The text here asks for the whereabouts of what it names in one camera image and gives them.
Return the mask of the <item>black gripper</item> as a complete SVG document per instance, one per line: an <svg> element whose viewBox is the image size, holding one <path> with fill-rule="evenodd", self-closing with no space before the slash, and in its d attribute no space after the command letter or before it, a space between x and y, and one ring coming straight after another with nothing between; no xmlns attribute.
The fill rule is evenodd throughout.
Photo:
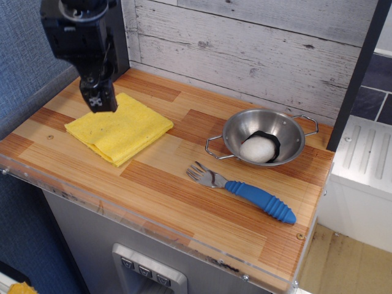
<svg viewBox="0 0 392 294"><path fill-rule="evenodd" d="M93 113L118 108L111 77L118 70L107 20L117 1L42 1L40 17L56 58L76 67L80 91Z"/></svg>

